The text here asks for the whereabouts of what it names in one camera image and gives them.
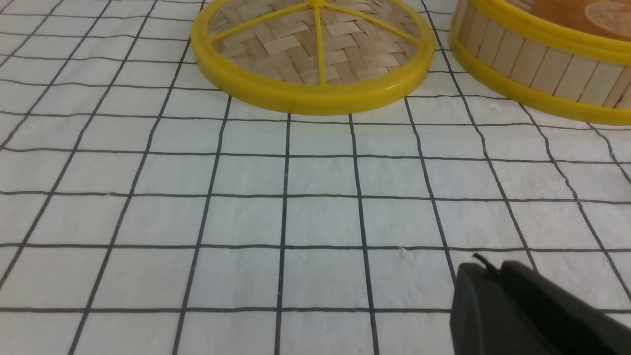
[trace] bamboo steamer lid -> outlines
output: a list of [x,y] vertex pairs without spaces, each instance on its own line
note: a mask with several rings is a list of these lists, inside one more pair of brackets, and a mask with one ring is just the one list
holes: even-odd
[[[302,0],[230,0],[208,26],[213,38],[260,16],[282,11]],[[418,38],[410,16],[388,0],[330,0],[326,4],[358,11]],[[418,45],[382,26],[348,13],[322,7],[324,81],[357,83],[388,75],[406,64]],[[212,43],[224,58],[252,73],[288,83],[319,81],[316,16],[313,8],[262,21]]]

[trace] black grid line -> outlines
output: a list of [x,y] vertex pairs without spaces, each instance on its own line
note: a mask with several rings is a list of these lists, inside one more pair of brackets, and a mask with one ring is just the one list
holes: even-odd
[[[2,32],[2,31],[0,31],[0,34],[2,34],[2,35],[23,36],[23,34],[21,34],[21,33],[10,33],[10,32]],[[83,38],[83,36],[80,36],[80,35],[51,35],[51,34],[47,34],[47,33],[32,34],[32,37]],[[131,38],[131,39],[136,38],[136,36],[132,36],[132,35],[128,35],[128,34],[109,35],[109,36],[94,36],[94,35],[87,36],[87,38],[94,38],[94,39],[112,39],[112,38],[121,38],[121,37],[127,37],[127,38]],[[161,38],[138,37],[138,39],[161,39]],[[176,41],[179,41],[179,42],[187,42],[188,41],[186,39],[163,39],[163,40],[176,40]]]
[[351,139],[353,142],[353,168],[355,170],[355,186],[357,188],[357,206],[359,212],[359,228],[362,236],[363,266],[366,276],[366,292],[368,296],[368,308],[370,310],[370,329],[372,331],[372,347],[373,354],[379,355],[379,336],[377,334],[377,319],[375,318],[375,304],[372,297],[372,280],[370,279],[370,261],[368,258],[368,242],[366,240],[366,227],[363,221],[363,201],[362,201],[362,185],[359,178],[359,167],[357,164],[357,138],[355,137],[355,129],[353,128],[353,115],[348,115],[350,123]]
[[[206,194],[175,194],[175,193],[114,193],[114,192],[55,192],[49,191],[0,191],[0,195],[51,195],[51,196],[114,196],[114,197],[171,197],[171,198],[199,198],[207,197]],[[336,197],[336,198],[358,198],[358,195],[344,195],[332,193],[311,193],[311,194],[256,194],[240,195],[233,193],[213,193],[211,196],[232,197],[232,198],[305,198],[305,197]],[[389,196],[389,195],[362,195],[363,199],[375,200],[418,200],[431,201],[431,197],[420,196]],[[434,197],[436,201],[447,202],[576,202],[573,198],[443,198]],[[631,205],[631,201],[605,201],[593,199],[578,199],[580,202],[601,203],[603,205]]]
[[[142,32],[142,30],[144,28],[144,25],[146,24],[147,19],[149,18],[149,15],[155,9],[155,6],[156,6],[157,3],[158,3],[158,0],[154,0],[153,1],[153,4],[151,5],[151,9],[149,10],[147,16],[145,16],[145,18],[144,18],[144,20],[143,20],[143,22],[142,22],[142,24],[141,24],[141,26],[140,26],[140,28],[138,30],[138,35],[140,35],[140,33]],[[128,49],[127,54],[125,56],[126,59],[131,54],[131,51],[133,50],[134,45],[135,45],[137,40],[138,40],[138,38],[135,38],[133,43],[131,44],[130,48]],[[189,44],[186,45],[186,47],[184,49],[184,52],[182,53],[181,62],[184,61],[184,57],[186,56],[186,50],[188,49],[188,46],[189,46]],[[121,65],[120,65],[120,67],[118,69],[118,72],[116,73],[116,75],[112,79],[112,83],[114,83],[116,81],[117,77],[119,76],[120,72],[122,71],[122,68],[123,68],[125,62],[126,61],[123,60],[123,63],[121,63]],[[174,85],[175,81],[177,80],[177,75],[179,74],[179,70],[182,67],[182,63],[181,62],[179,63],[179,66],[178,66],[178,68],[175,71],[175,75],[174,75],[173,80],[171,82],[171,86]],[[157,126],[160,123],[161,115],[162,115],[162,113],[164,112],[164,110],[165,110],[165,108],[167,106],[168,99],[170,97],[170,94],[171,94],[172,90],[173,90],[173,88],[171,87],[169,89],[169,91],[167,92],[167,95],[166,95],[166,97],[165,97],[165,99],[163,101],[162,107],[160,108],[160,113],[158,114],[158,117],[157,117],[156,121],[154,122],[153,127],[151,128],[151,131],[150,131],[150,134],[149,134],[149,137],[148,137],[148,140],[147,140],[147,145],[146,145],[146,151],[147,152],[148,152],[148,150],[151,147],[151,141],[153,139],[153,134],[154,134],[155,130],[157,129]],[[100,102],[99,102],[99,105],[97,105],[97,108],[95,109],[95,112],[98,110],[99,106],[100,106]],[[139,163],[139,166],[138,166],[138,169],[136,171],[136,174],[134,175],[133,183],[131,185],[131,189],[130,189],[131,193],[136,188],[136,185],[138,183],[138,179],[140,178],[140,174],[141,174],[141,172],[143,170],[144,163],[146,162],[147,156],[148,156],[148,154],[143,154],[143,157],[142,157],[142,159],[141,159],[141,161]],[[113,251],[113,246],[114,246],[114,244],[116,242],[116,239],[118,237],[118,233],[119,233],[120,228],[121,228],[122,220],[123,220],[123,218],[125,216],[125,213],[127,212],[127,209],[129,208],[129,204],[131,202],[131,198],[132,198],[131,195],[126,198],[125,204],[124,204],[124,206],[123,206],[123,208],[121,210],[121,213],[119,215],[118,221],[116,223],[116,227],[114,229],[114,233],[113,233],[112,238],[110,240],[109,247],[107,248],[107,251],[105,252],[105,256],[103,258],[103,262],[101,264],[101,267],[100,267],[100,269],[98,271],[98,274],[97,274],[97,278],[96,278],[96,280],[94,282],[94,285],[92,287],[92,290],[90,292],[90,297],[88,298],[88,302],[87,302],[87,305],[86,305],[86,310],[83,313],[83,316],[81,317],[81,320],[80,320],[79,325],[77,327],[77,331],[76,331],[74,339],[73,339],[73,343],[72,343],[72,345],[70,347],[70,350],[68,352],[69,355],[74,354],[74,352],[76,351],[76,347],[77,347],[79,339],[81,337],[81,333],[83,331],[83,327],[85,326],[85,322],[87,321],[88,315],[90,314],[90,309],[92,307],[92,304],[94,303],[94,299],[96,297],[96,294],[97,294],[97,291],[98,291],[98,287],[99,287],[99,285],[101,283],[101,280],[103,279],[103,275],[105,273],[105,269],[107,268],[107,264],[108,264],[109,258],[110,258],[111,254],[112,254],[112,251]]]
[[[48,85],[45,85],[45,84],[23,83],[21,81],[12,80],[12,79],[1,79],[0,78],[0,81],[20,84],[20,85],[28,85],[28,86],[31,86],[31,87],[46,87],[46,86],[48,86]],[[160,86],[148,87],[148,86],[142,86],[142,85],[122,85],[122,84],[101,85],[101,84],[86,84],[86,83],[75,83],[75,82],[55,83],[55,84],[51,84],[50,86],[52,86],[52,87],[63,87],[63,86],[66,86],[66,85],[76,85],[76,86],[80,86],[80,87],[90,87],[90,88],[107,88],[109,86],[111,86],[113,88],[140,88],[140,89],[169,89],[169,88],[171,88],[171,87],[160,87]],[[173,88],[177,89],[177,90],[189,90],[189,91],[221,91],[221,90],[215,89],[215,88],[186,88],[186,87],[173,87]]]
[[[86,38],[109,38],[109,37],[86,37]],[[50,58],[35,58],[35,59],[40,59],[40,60],[61,60],[61,59],[50,59]],[[103,58],[103,57],[91,57],[88,59],[71,59],[71,60],[89,60],[89,59],[106,59],[106,60],[110,60],[109,58]],[[142,63],[160,63],[160,64],[179,64],[179,62],[176,61],[145,61],[145,60],[138,60],[138,62],[142,62]],[[449,71],[444,71],[444,70],[435,70],[435,71],[428,71],[428,73],[449,73]],[[5,81],[8,83],[14,83],[14,84],[20,84],[20,85],[30,85],[33,87],[45,87],[47,86],[47,84],[39,84],[39,83],[27,83],[24,81],[19,81],[19,80],[13,80],[13,79],[4,79],[4,78],[0,78],[0,81]],[[53,87],[60,87],[60,86],[64,86],[64,85],[79,85],[82,87],[95,87],[95,88],[105,88],[108,87],[108,85],[104,85],[104,84],[86,84],[86,83],[78,83],[78,82],[66,82],[66,83],[53,83],[52,86]],[[113,87],[127,87],[127,88],[170,88],[170,87],[161,87],[161,86],[146,86],[146,85],[122,85],[122,84],[114,84]],[[197,91],[221,91],[218,88],[182,88],[182,87],[174,87],[176,89],[181,89],[181,90],[197,90]],[[481,96],[481,95],[472,95],[475,97],[485,97],[485,96]],[[428,98],[427,96],[408,96],[408,97],[419,97],[419,98]],[[438,96],[432,96],[431,98],[435,98],[435,97],[459,97],[457,95],[438,95]]]
[[[107,9],[107,7],[109,6],[109,2],[105,5],[105,7],[103,8],[103,10],[101,11],[101,14],[103,14],[105,12],[105,10]],[[87,36],[88,33],[90,33],[90,31],[92,30],[92,28],[94,28],[94,26],[97,24],[97,20],[95,20],[92,23],[92,26],[88,29],[88,31],[85,33],[85,35]],[[85,40],[85,38],[81,39],[79,41],[79,43],[77,43],[77,45],[75,46],[75,48],[73,49],[72,53],[69,55],[69,57],[71,57],[76,51],[77,49],[79,49],[79,47],[81,46],[81,43],[83,43],[83,41]],[[55,75],[55,77],[50,81],[50,84],[52,84],[61,74],[61,72],[63,71],[63,69],[66,67],[66,65],[68,65],[68,59],[66,59],[66,61],[64,62],[64,64],[61,66],[61,68],[59,68],[59,71],[57,71],[57,74]],[[39,104],[39,102],[42,100],[42,98],[46,95],[46,93],[50,90],[51,86],[48,85],[46,86],[46,88],[44,89],[44,91],[42,92],[42,94],[39,96],[39,98],[33,103],[33,105],[31,105],[31,107],[29,108],[28,112],[24,115],[24,118],[15,126],[15,128],[13,129],[13,131],[11,131],[9,133],[9,135],[7,136],[7,138],[4,140],[4,142],[2,142],[2,144],[0,144],[0,150],[4,149],[6,147],[6,145],[9,143],[9,141],[13,138],[13,136],[15,135],[15,133],[18,131],[18,129],[20,128],[20,126],[22,124],[24,124],[24,122],[29,118],[31,112],[33,111],[33,109],[35,108],[35,106],[37,106],[37,104]],[[90,124],[92,118],[94,117],[94,113],[96,113],[98,107],[100,106],[101,102],[103,102],[103,99],[105,98],[105,96],[107,95],[107,90],[106,92],[103,94],[103,96],[101,97],[99,103],[97,104],[93,114],[90,116],[90,118],[87,120],[87,122],[85,123],[83,129],[81,130],[81,132],[79,133],[79,137],[76,141],[76,143],[74,144],[74,149],[77,149],[79,147],[79,143],[81,142],[81,137],[83,136],[83,133],[85,132],[85,130],[88,128],[88,125]],[[31,235],[33,234],[33,231],[35,230],[35,227],[37,226],[37,223],[39,222],[40,218],[42,217],[42,215],[44,214],[44,210],[46,209],[46,207],[48,206],[48,204],[50,203],[50,200],[53,197],[53,194],[55,193],[55,191],[57,190],[57,187],[59,186],[59,183],[61,182],[61,179],[63,178],[63,175],[66,172],[66,169],[68,169],[68,166],[70,165],[70,161],[72,160],[74,156],[74,152],[71,152],[66,163],[64,164],[64,167],[61,170],[61,173],[59,174],[57,180],[55,181],[52,189],[47,193],[46,196],[46,200],[44,200],[44,204],[42,205],[42,207],[40,208],[39,212],[37,213],[37,216],[35,216],[35,220],[33,221],[33,223],[31,224],[30,228],[28,229],[28,232],[26,234],[26,236],[24,237],[22,243],[25,244],[28,242],[28,240],[30,239]],[[18,262],[18,259],[20,257],[20,255],[22,254],[22,251],[24,250],[24,247],[20,246],[18,248],[18,251],[15,253],[13,259],[11,260],[11,262],[9,263],[9,265],[7,266],[7,269],[4,271],[4,274],[2,276],[2,278],[0,279],[0,289],[2,289],[4,283],[6,282],[6,279],[9,277],[9,274],[11,273],[13,267],[15,266],[15,264]]]
[[[3,13],[2,15],[6,15],[6,16],[45,16],[43,14],[33,14],[33,13]],[[128,20],[131,18],[145,18],[147,17],[146,15],[134,15],[134,16],[81,16],[81,15],[50,15],[49,17],[66,17],[66,18],[93,18],[93,19],[100,19],[100,18],[117,18],[120,20]],[[193,22],[193,20],[187,20],[187,19],[183,19],[183,18],[170,18],[170,17],[159,17],[159,16],[149,16],[149,18],[155,18],[157,20],[171,20],[171,21],[181,21],[181,22]]]
[[[627,315],[631,310],[616,310],[609,308],[597,308],[600,312],[610,315]],[[83,313],[84,308],[28,308],[28,307],[0,307],[0,313]],[[92,308],[90,313],[123,313],[123,314],[152,314],[152,313],[242,313],[242,312],[275,312],[275,307],[239,307],[239,308]],[[368,313],[369,308],[325,308],[325,307],[285,307],[282,312],[331,312],[331,313]],[[447,313],[447,308],[374,308],[375,313]]]
[[[572,187],[572,185],[570,184],[570,180],[567,178],[565,173],[563,173],[563,170],[561,170],[561,168],[558,166],[557,162],[555,161],[554,157],[552,156],[552,153],[550,152],[550,142],[548,141],[548,137],[546,137],[546,135],[543,134],[541,128],[539,128],[539,126],[537,126],[535,120],[533,119],[533,116],[526,109],[526,107],[523,106],[522,104],[520,104],[520,106],[524,110],[524,112],[526,112],[528,117],[530,117],[530,120],[532,120],[534,125],[537,127],[537,130],[539,131],[539,134],[543,137],[543,140],[544,140],[545,145],[546,145],[546,152],[548,153],[548,157],[550,158],[550,161],[554,164],[555,169],[558,171],[559,175],[561,175],[563,177],[563,180],[565,180],[565,185],[572,192],[572,196],[576,200],[576,204],[577,204],[577,206],[579,208],[579,211],[581,212],[581,215],[582,215],[583,219],[585,220],[585,223],[587,224],[587,227],[589,228],[589,231],[594,236],[594,239],[598,243],[598,247],[600,248],[600,250],[603,252],[605,257],[607,257],[607,260],[609,261],[609,264],[611,265],[611,269],[613,270],[613,273],[616,275],[616,278],[620,282],[620,285],[622,286],[622,289],[625,291],[625,294],[627,295],[627,298],[629,298],[629,301],[631,301],[631,292],[629,291],[629,288],[627,287],[625,281],[622,279],[622,276],[620,275],[620,272],[618,271],[618,268],[614,264],[613,259],[611,258],[611,255],[609,255],[609,253],[607,252],[606,248],[604,247],[603,242],[600,240],[600,237],[598,236],[598,233],[594,229],[594,226],[592,225],[591,221],[587,217],[587,214],[585,213],[585,210],[583,209],[583,204],[582,204],[582,202],[579,201],[578,193]],[[615,160],[615,156],[613,155],[613,152],[611,152],[611,158]],[[624,169],[622,169],[622,166],[618,165],[618,167],[620,168],[620,170],[622,170],[624,172]]]
[[[53,61],[65,61],[68,58],[64,58],[64,57],[33,57],[33,56],[19,56],[19,55],[14,55],[13,58],[19,58],[19,59],[42,59],[42,60],[53,60]],[[104,59],[106,61],[114,61],[114,62],[120,62],[121,59],[116,59],[116,58],[109,58],[109,57],[100,57],[100,56],[94,56],[94,57],[85,57],[85,58],[70,58],[70,61],[89,61],[91,59]],[[165,64],[177,64],[177,61],[161,61],[161,60],[157,60],[157,59],[128,59],[127,60],[128,63],[165,63]],[[184,61],[184,64],[197,64],[195,62],[187,62]]]
[[[423,4],[423,7],[425,8],[425,10],[427,10],[427,5],[425,4],[425,0],[421,0],[421,3]],[[440,37],[438,36],[438,33],[435,30],[436,27],[434,26],[433,21],[432,21],[432,16],[430,14],[428,14],[427,18],[429,19],[429,22],[430,22],[430,24],[432,26],[432,29],[434,30],[434,35],[436,36],[436,41],[438,41],[440,47],[442,48],[442,44],[440,42]],[[449,63],[449,58],[447,58],[447,55],[445,54],[444,51],[441,51],[441,53],[443,55],[443,58],[445,59],[445,62],[447,63],[447,67],[449,68],[449,71],[451,72],[451,78],[452,78],[452,80],[454,82],[454,85],[456,86],[456,90],[458,91],[460,97],[463,100],[464,108],[466,109],[467,115],[469,116],[469,119],[471,120],[471,124],[473,125],[474,129],[476,130],[476,132],[480,136],[480,140],[482,142],[482,152],[484,154],[484,158],[488,161],[488,167],[491,170],[491,173],[493,174],[493,178],[495,180],[495,183],[497,184],[497,188],[500,191],[500,194],[502,195],[502,200],[504,201],[504,204],[506,205],[506,209],[508,210],[508,213],[510,215],[510,219],[512,220],[512,223],[515,226],[515,230],[517,231],[517,235],[519,235],[519,239],[521,240],[521,243],[524,245],[524,247],[528,248],[528,244],[526,242],[526,239],[524,238],[524,234],[522,233],[521,228],[519,228],[519,224],[517,223],[517,219],[515,218],[515,214],[513,213],[513,210],[510,207],[510,203],[509,203],[508,198],[506,196],[506,192],[504,191],[504,188],[502,187],[502,183],[500,182],[500,179],[497,176],[497,172],[495,171],[495,168],[493,167],[493,163],[489,159],[489,156],[488,156],[488,153],[487,153],[487,144],[486,144],[486,140],[484,138],[484,135],[482,134],[482,131],[480,131],[480,128],[476,124],[475,119],[473,118],[473,115],[471,113],[471,109],[469,108],[469,104],[467,103],[467,99],[466,99],[465,95],[463,94],[463,91],[460,89],[460,85],[458,84],[458,81],[456,80],[456,76],[454,75],[454,73],[451,70],[451,64]],[[535,265],[535,263],[534,263],[533,255],[528,250],[526,250],[526,254],[528,254],[528,260],[531,262],[531,264],[533,266],[533,270],[535,272],[537,272],[538,269],[537,269],[537,265]]]
[[[223,132],[226,128],[226,123],[228,122],[228,112],[230,111],[230,103],[232,101],[232,97],[228,98],[228,104],[226,105],[225,118],[223,123],[221,124],[221,129],[219,131],[219,139],[217,143],[217,152],[221,152],[221,144],[223,142]],[[184,293],[184,300],[182,302],[182,312],[180,313],[179,321],[177,322],[177,330],[175,333],[175,341],[173,344],[173,354],[177,354],[180,346],[180,340],[182,338],[182,330],[184,328],[184,318],[186,317],[185,309],[188,307],[189,297],[191,296],[191,289],[193,284],[193,279],[195,278],[195,266],[197,265],[197,260],[199,258],[199,250],[201,249],[201,241],[204,237],[204,228],[206,227],[206,218],[208,217],[208,209],[210,206],[210,198],[213,196],[213,186],[215,185],[215,177],[217,175],[217,168],[219,166],[219,156],[215,158],[215,164],[213,166],[213,172],[210,178],[210,183],[208,185],[208,194],[206,196],[206,203],[204,205],[204,213],[202,214],[201,226],[199,228],[198,240],[195,245],[195,252],[193,254],[193,260],[191,262],[191,270],[189,271],[188,281],[186,283],[186,291]]]
[[22,43],[16,47],[16,49],[13,50],[13,52],[11,52],[11,54],[7,55],[2,62],[0,63],[0,68],[2,68],[4,66],[4,64],[9,60],[9,58],[13,57],[20,49],[22,49],[22,47],[24,47],[24,45],[28,42],[28,40],[30,40],[34,35],[35,32],[37,32],[37,30],[40,29],[40,27],[44,24],[44,22],[46,20],[48,20],[48,17],[50,17],[50,15],[57,9],[57,7],[59,7],[59,5],[61,5],[61,3],[63,3],[64,0],[59,0],[59,2],[57,4],[55,4],[55,6],[52,7],[52,9],[50,10],[50,12],[44,16],[44,19],[42,19],[42,21],[39,23],[39,25],[37,25],[37,27],[35,27],[35,29],[33,30],[33,32],[31,32],[29,35],[27,35],[27,37],[24,39],[24,41],[22,41]]
[[[195,90],[199,90],[199,91],[221,91],[219,89],[213,89],[213,88],[187,88],[187,87],[174,87],[174,89],[177,90],[191,90],[191,91],[195,91]],[[408,96],[407,98],[424,98],[424,99],[433,99],[436,97],[443,97],[441,95],[439,96],[416,96],[416,97],[410,97]],[[459,95],[453,95],[453,96],[448,96],[448,97],[457,97],[460,98]],[[465,97],[479,97],[479,95],[465,95]],[[10,112],[10,111],[0,111],[0,114],[6,114],[6,115],[10,115],[10,116],[24,116],[26,115],[24,112]],[[72,113],[72,114],[36,114],[36,113],[30,113],[28,114],[31,117],[76,117],[76,116],[89,116],[91,113],[90,112],[76,112],[76,113]],[[103,116],[103,117],[131,117],[131,118],[155,118],[156,116],[151,116],[151,115],[133,115],[133,114],[107,114],[107,113],[99,113],[98,116]],[[215,120],[215,121],[222,121],[223,118],[218,118],[218,117],[201,117],[201,116],[163,116],[162,119],[179,119],[179,120],[204,120],[204,119],[210,119],[210,120]],[[278,123],[278,122],[282,122],[282,120],[278,120],[278,119],[242,119],[242,118],[228,118],[229,121],[242,121],[242,122],[272,122],[272,123]],[[321,121],[305,121],[305,120],[299,120],[299,119],[292,119],[292,121],[294,123],[309,123],[309,124],[341,124],[341,125],[347,125],[347,122],[339,122],[339,121],[326,121],[326,120],[321,120]],[[388,122],[355,122],[353,123],[355,126],[407,126],[408,123],[388,123]],[[532,122],[518,122],[518,123],[478,123],[476,124],[477,127],[509,127],[509,126],[534,126],[534,124]],[[415,123],[415,126],[445,126],[445,127],[450,127],[450,126],[462,126],[462,127],[470,127],[472,126],[472,124],[470,123]],[[550,126],[550,125],[545,125],[545,124],[539,124],[539,127],[542,128],[554,128],[554,129],[562,129],[562,130],[569,130],[569,131],[591,131],[592,129],[588,126],[586,126],[585,128],[580,128],[580,127],[563,127],[563,126]],[[607,128],[607,127],[602,127],[602,128],[598,128],[600,131],[631,131],[631,128]]]
[[[149,154],[149,155],[173,155],[173,156],[218,156],[226,155],[231,157],[267,157],[267,158],[285,158],[287,155],[283,154],[268,154],[268,153],[228,153],[228,152],[145,152],[141,150],[109,150],[109,149],[70,149],[70,148],[10,148],[4,147],[2,150],[13,153],[30,153],[30,152],[62,152],[62,153],[103,153],[103,154]],[[352,154],[290,154],[288,156],[292,159],[303,158],[352,158]],[[392,160],[409,160],[418,159],[416,155],[378,155],[378,154],[357,154],[358,158],[375,158],[375,159],[392,159]],[[551,164],[549,160],[527,160],[527,159],[504,159],[504,158],[470,158],[470,157],[437,157],[437,156],[425,156],[426,160],[450,160],[450,161],[463,161],[463,162],[486,162],[488,160],[492,162],[509,162],[509,163],[522,163],[522,164]],[[567,164],[581,164],[581,165],[631,165],[631,162],[601,162],[596,160],[556,160],[556,162]]]
[[[0,243],[0,248],[15,248],[21,243]],[[243,250],[243,249],[274,249],[274,250],[429,250],[429,251],[467,251],[478,253],[488,251],[492,253],[512,253],[514,251],[532,251],[536,253],[600,253],[600,248],[525,248],[522,246],[512,248],[494,248],[494,247],[459,247],[459,246],[398,246],[398,245],[379,245],[379,246],[340,246],[340,245],[290,245],[284,246],[278,244],[33,244],[28,243],[25,248],[33,249],[130,249],[130,250],[194,250],[197,247],[201,249],[226,249],[226,250]],[[631,248],[610,248],[605,249],[608,253],[629,253]]]
[[596,132],[596,134],[600,138],[604,139],[604,141],[607,143],[607,149],[609,150],[609,156],[613,160],[613,163],[618,166],[618,168],[620,169],[620,172],[622,172],[622,175],[624,175],[625,179],[631,184],[631,178],[629,178],[629,175],[627,174],[626,170],[621,166],[621,164],[624,164],[624,163],[623,162],[619,162],[618,159],[616,158],[616,154],[613,152],[613,147],[611,146],[611,142],[609,141],[609,138],[607,138],[607,136],[605,136],[604,134],[600,133],[600,131],[598,131],[598,129],[596,127],[594,127],[591,123],[588,123],[587,125],[591,129],[593,129],[594,132]]
[[436,199],[434,198],[432,191],[432,184],[430,182],[430,176],[427,173],[427,165],[425,164],[425,156],[423,155],[421,136],[418,134],[418,130],[414,125],[414,119],[412,118],[412,111],[410,110],[410,103],[408,99],[405,98],[405,108],[408,110],[408,117],[410,119],[410,125],[412,127],[412,131],[414,131],[414,136],[416,138],[416,149],[418,150],[418,158],[421,161],[421,165],[423,167],[423,178],[425,179],[425,185],[427,186],[427,192],[430,195],[430,201],[432,202],[432,209],[434,212],[434,217],[436,219],[436,225],[438,227],[438,232],[440,234],[440,241],[445,249],[445,256],[447,258],[447,265],[449,266],[449,273],[451,274],[451,280],[454,285],[456,284],[456,271],[454,270],[454,262],[451,260],[451,255],[449,254],[449,247],[447,246],[447,238],[445,238],[445,230],[443,230],[442,223],[440,222],[440,214],[438,212],[438,205],[436,204]]
[[4,9],[8,8],[9,5],[13,4],[13,1],[15,0],[9,0],[8,3],[6,3],[1,9],[0,9],[0,15],[2,15],[4,13]]
[[276,334],[274,336],[274,355],[280,354],[281,325],[283,321],[283,288],[285,286],[285,241],[287,237],[287,186],[289,183],[289,152],[291,132],[292,115],[287,114],[287,128],[285,131],[285,175],[283,178],[283,211],[281,216],[278,260],[278,295],[276,297]]
[[[201,11],[204,7],[204,2],[202,2],[202,5],[199,7],[199,10]],[[178,67],[178,71],[179,69],[182,67],[182,63],[184,62],[184,58],[186,57],[186,52],[188,50],[188,47],[191,44],[191,39],[189,38],[188,43],[186,44],[186,48],[184,49],[184,53],[182,55],[182,59],[181,62],[179,64]],[[175,85],[175,80],[176,78],[173,79],[173,82],[171,83],[171,85]],[[167,106],[167,102],[168,102],[168,95],[167,95],[167,99],[165,100],[164,106],[162,107],[162,111],[161,113],[164,112],[164,108],[166,108]],[[221,144],[223,143],[223,132],[225,131],[226,128],[226,123],[228,122],[228,114],[230,112],[230,104],[232,103],[232,97],[228,96],[228,102],[226,103],[226,111],[224,112],[223,115],[223,121],[221,122],[221,128],[219,130],[219,135],[218,135],[218,142],[217,142],[217,153],[221,154]],[[195,252],[193,254],[193,259],[191,261],[191,269],[189,271],[189,277],[188,280],[186,282],[186,290],[184,291],[184,298],[182,300],[182,311],[180,312],[180,316],[177,322],[177,329],[175,331],[175,339],[174,339],[174,343],[173,343],[173,354],[176,355],[179,347],[180,347],[180,340],[182,338],[182,331],[184,329],[184,318],[186,317],[186,308],[188,307],[189,304],[189,298],[191,296],[191,289],[192,289],[192,284],[193,284],[193,279],[195,278],[195,266],[197,265],[197,261],[199,258],[199,250],[200,250],[200,245],[202,242],[202,238],[204,238],[204,228],[206,227],[206,219],[208,218],[208,209],[210,206],[210,199],[213,195],[213,187],[215,185],[215,177],[217,176],[217,168],[219,166],[219,158],[220,155],[217,155],[215,157],[215,161],[213,164],[213,172],[212,175],[210,177],[210,183],[208,184],[208,195],[206,197],[206,201],[204,203],[204,213],[202,214],[202,219],[201,219],[201,225],[199,226],[199,234],[198,234],[198,238],[197,238],[197,243],[195,246]]]

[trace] white surface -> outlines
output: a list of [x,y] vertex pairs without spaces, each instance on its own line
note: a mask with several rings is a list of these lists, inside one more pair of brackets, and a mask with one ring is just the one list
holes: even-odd
[[[446,47],[455,0],[409,3]],[[631,324],[631,129],[523,108],[449,51],[352,125],[288,121],[200,75],[202,5],[0,0],[2,354],[449,355],[475,251]]]

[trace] grid pattern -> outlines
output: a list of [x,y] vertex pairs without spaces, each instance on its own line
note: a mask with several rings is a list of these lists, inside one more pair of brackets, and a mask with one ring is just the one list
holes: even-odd
[[455,1],[410,3],[426,82],[306,117],[201,77],[200,1],[0,1],[3,349],[449,354],[475,251],[631,324],[630,129],[499,97],[449,51]]

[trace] woven bamboo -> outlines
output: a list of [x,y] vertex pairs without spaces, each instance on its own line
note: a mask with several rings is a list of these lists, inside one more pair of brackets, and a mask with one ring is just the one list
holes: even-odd
[[[214,37],[257,17],[300,4],[300,0],[232,0],[209,23]],[[414,21],[386,0],[330,0],[333,6],[357,11],[382,21],[401,33],[418,38]],[[387,75],[407,63],[418,50],[415,43],[364,18],[322,7],[324,82],[355,83]],[[212,43],[237,66],[288,83],[318,85],[316,17],[304,8],[274,17]]]
[[[509,2],[524,4],[524,0]],[[460,0],[453,31],[479,62],[524,87],[580,104],[631,109],[631,66],[535,42],[490,20],[469,0]]]

